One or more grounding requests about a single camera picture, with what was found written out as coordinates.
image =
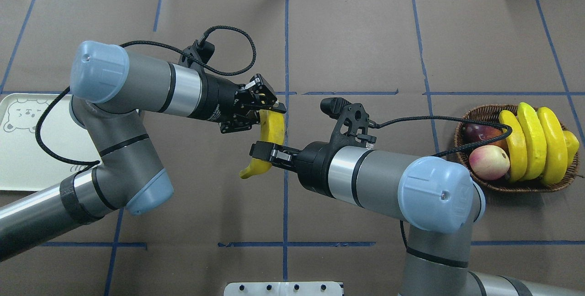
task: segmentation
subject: blue plastic cap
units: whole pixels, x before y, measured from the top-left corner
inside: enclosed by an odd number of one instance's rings
[[[167,169],[163,169],[128,201],[126,209],[132,215],[144,214],[169,200],[173,192]]]
[[[128,53],[120,46],[82,42],[71,67],[71,93],[92,103],[108,102],[126,82],[129,69]]]
[[[468,219],[476,188],[458,163],[422,157],[405,169],[399,182],[399,207],[405,219],[425,231],[453,233]]]

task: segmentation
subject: white tray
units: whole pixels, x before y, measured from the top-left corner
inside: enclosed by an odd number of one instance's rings
[[[10,94],[0,102],[0,190],[42,190],[84,167],[62,163],[35,140],[35,126],[56,98],[49,94]],[[42,138],[61,157],[100,159],[89,134],[69,115],[71,96],[63,98],[43,123]]]

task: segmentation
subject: fake banana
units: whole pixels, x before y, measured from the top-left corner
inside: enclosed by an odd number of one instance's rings
[[[573,164],[573,159],[577,150],[579,150],[579,140],[577,136],[568,130],[563,130],[564,144],[567,146],[567,168]]]
[[[276,144],[284,144],[284,114],[269,110],[260,110],[260,140]],[[240,178],[246,179],[253,175],[266,173],[271,163],[252,158],[248,167],[240,171]]]
[[[536,111],[525,102],[518,105],[518,121],[526,138],[528,165],[521,181],[539,177],[547,161],[547,140]]]
[[[563,130],[554,112],[548,107],[540,107],[538,119],[547,140],[547,161],[542,172],[541,183],[551,185],[560,182],[567,171],[567,146]]]
[[[522,178],[526,173],[528,166],[526,138],[514,113],[508,110],[502,110],[498,119],[500,123],[512,127],[512,134],[506,137],[506,143],[508,143],[508,152],[510,153],[510,178],[508,182],[513,183]]]

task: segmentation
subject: wicker basket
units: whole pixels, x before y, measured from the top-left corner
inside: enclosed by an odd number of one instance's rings
[[[518,105],[504,105],[504,104],[490,104],[490,105],[482,105],[475,107],[474,109],[468,111],[463,116],[464,119],[474,119],[478,121],[487,121],[487,122],[498,122],[498,115],[502,110],[509,110],[512,113],[517,114]],[[568,130],[563,123],[560,123],[563,130]],[[455,129],[455,137],[453,141],[455,146],[461,146],[464,144],[463,136],[462,136],[462,129],[463,123],[457,124],[457,129]],[[579,173],[579,152],[575,154],[575,158],[573,159],[573,163],[570,167],[568,167],[567,172],[565,173],[562,181],[552,184],[552,185],[543,185],[538,180],[530,180],[530,181],[523,181],[523,182],[515,182],[515,183],[508,183],[504,178],[500,178],[499,180],[495,181],[484,181],[481,178],[477,177],[475,173],[469,167],[469,158],[468,153],[457,152],[457,161],[467,167],[470,171],[471,176],[474,181],[480,186],[484,188],[489,188],[492,190],[497,190],[499,192],[509,192],[509,193],[528,193],[528,192],[555,192],[558,190],[562,190],[569,186],[574,180],[577,174]]]

